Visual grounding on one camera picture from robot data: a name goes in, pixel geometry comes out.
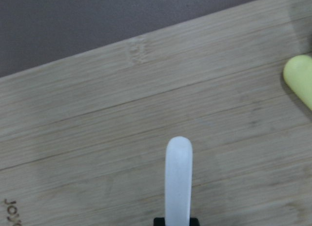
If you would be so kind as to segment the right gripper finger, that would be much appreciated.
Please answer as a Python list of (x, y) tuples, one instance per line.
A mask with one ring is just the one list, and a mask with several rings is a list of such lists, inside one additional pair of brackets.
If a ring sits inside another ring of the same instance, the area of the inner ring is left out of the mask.
[(156, 217), (153, 219), (153, 226), (199, 226), (198, 218), (189, 218), (188, 222), (184, 220), (168, 221), (164, 217)]

